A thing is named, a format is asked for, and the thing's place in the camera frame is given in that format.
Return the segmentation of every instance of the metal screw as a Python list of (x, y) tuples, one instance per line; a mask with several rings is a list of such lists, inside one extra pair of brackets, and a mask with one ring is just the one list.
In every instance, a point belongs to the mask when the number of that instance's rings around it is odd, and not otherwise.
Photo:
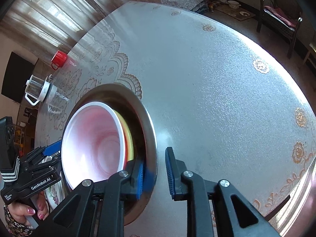
[(229, 181), (227, 181), (227, 180), (222, 180), (222, 181), (220, 181), (220, 184), (221, 184), (221, 186), (223, 186), (223, 187), (228, 187), (228, 186), (229, 186)]
[(192, 177), (193, 176), (193, 172), (191, 171), (184, 171), (183, 174), (186, 176), (186, 177)]
[(127, 177), (128, 176), (128, 172), (126, 170), (122, 170), (118, 173), (121, 177)]
[(85, 186), (85, 187), (88, 187), (91, 185), (91, 180), (87, 179), (87, 180), (83, 180), (82, 181), (82, 185)]

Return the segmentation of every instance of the pink cushion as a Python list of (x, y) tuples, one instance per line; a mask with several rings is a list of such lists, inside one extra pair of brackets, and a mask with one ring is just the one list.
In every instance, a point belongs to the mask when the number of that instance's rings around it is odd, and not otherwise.
[(292, 27), (292, 28), (296, 27), (296, 21), (293, 19), (290, 19), (287, 15), (285, 15), (285, 13), (282, 11), (281, 8), (273, 8), (270, 6), (264, 6), (264, 8), (267, 9), (269, 12), (271, 12), (274, 16), (276, 16), (288, 27)]

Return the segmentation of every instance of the white kettle handle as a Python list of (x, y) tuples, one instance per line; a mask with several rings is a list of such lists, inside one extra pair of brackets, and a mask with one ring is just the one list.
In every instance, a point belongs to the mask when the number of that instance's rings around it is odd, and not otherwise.
[(32, 105), (32, 106), (36, 106), (36, 104), (38, 104), (39, 100), (37, 100), (36, 102), (32, 102), (30, 100), (30, 98), (27, 95), (27, 92), (25, 93), (25, 99)]

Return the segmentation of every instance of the pink nail polish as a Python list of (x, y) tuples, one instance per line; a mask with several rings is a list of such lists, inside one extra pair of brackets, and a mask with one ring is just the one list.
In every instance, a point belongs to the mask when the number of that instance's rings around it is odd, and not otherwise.
[(32, 208), (27, 208), (27, 212), (31, 215), (34, 215), (35, 214), (35, 210), (32, 209)]

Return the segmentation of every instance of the black floral sleeve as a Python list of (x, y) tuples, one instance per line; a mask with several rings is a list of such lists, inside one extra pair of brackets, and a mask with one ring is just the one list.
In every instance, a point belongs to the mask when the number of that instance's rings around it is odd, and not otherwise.
[(29, 236), (33, 232), (34, 228), (32, 226), (21, 225), (13, 219), (7, 205), (4, 206), (4, 216), (8, 224), (7, 229), (13, 237)]

